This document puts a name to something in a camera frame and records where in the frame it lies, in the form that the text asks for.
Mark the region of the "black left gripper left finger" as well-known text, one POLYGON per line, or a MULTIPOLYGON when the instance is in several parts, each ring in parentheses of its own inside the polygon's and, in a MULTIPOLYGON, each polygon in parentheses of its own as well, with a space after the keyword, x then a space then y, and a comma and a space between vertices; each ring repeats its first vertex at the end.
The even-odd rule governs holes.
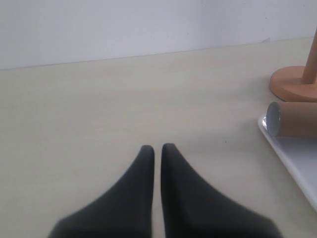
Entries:
POLYGON ((124 175, 101 197, 61 219, 51 238, 150 238, 155 153, 141 147, 124 175))

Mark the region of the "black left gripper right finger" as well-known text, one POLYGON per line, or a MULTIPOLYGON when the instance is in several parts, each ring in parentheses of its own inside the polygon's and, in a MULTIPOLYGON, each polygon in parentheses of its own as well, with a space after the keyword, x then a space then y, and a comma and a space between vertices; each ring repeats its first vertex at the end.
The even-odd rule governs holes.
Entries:
POLYGON ((167 238, 280 238, 275 223, 220 193, 175 144, 162 147, 160 193, 167 238))

